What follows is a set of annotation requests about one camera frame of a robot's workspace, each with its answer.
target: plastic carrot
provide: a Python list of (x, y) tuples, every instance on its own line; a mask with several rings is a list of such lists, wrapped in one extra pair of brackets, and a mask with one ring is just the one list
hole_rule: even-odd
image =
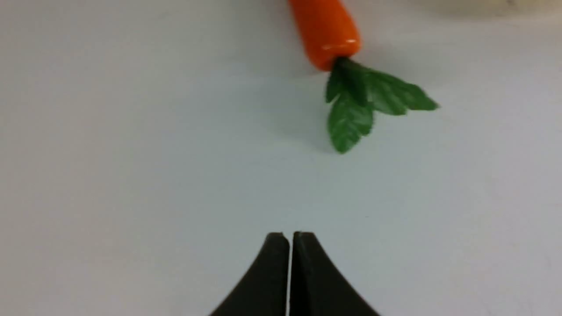
[(376, 71), (349, 57), (361, 49), (353, 19), (339, 0), (289, 0), (306, 54), (322, 71), (331, 71), (326, 102), (332, 104), (328, 132), (334, 148), (345, 153), (370, 134), (374, 111), (405, 115), (438, 105), (417, 85)]

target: green leaf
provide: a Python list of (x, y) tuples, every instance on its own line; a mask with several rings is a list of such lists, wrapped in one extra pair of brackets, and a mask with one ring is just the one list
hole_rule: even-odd
[(334, 68), (344, 80), (344, 87), (359, 105), (369, 106), (389, 115), (405, 115), (411, 110), (435, 110), (439, 106), (417, 85), (395, 76), (362, 66), (349, 58), (340, 58)]
[(364, 76), (370, 71), (349, 58), (338, 58), (334, 69), (341, 73), (344, 89), (350, 94), (359, 106), (371, 107), (372, 98), (365, 84)]
[(328, 117), (328, 132), (332, 145), (339, 153), (346, 153), (362, 136), (371, 132), (373, 123), (373, 111), (359, 106), (349, 93), (342, 92), (334, 102)]
[(366, 82), (380, 98), (375, 102), (375, 109), (380, 112), (404, 115), (407, 109), (432, 111), (439, 108), (420, 87), (395, 76), (373, 70), (367, 76)]
[(417, 85), (345, 57), (334, 63), (325, 94), (326, 102), (333, 103), (328, 117), (330, 139), (342, 154), (371, 132), (374, 110), (405, 115), (408, 109), (431, 111), (439, 108)]
[(340, 67), (334, 64), (326, 85), (326, 103), (331, 103), (343, 90), (343, 76)]

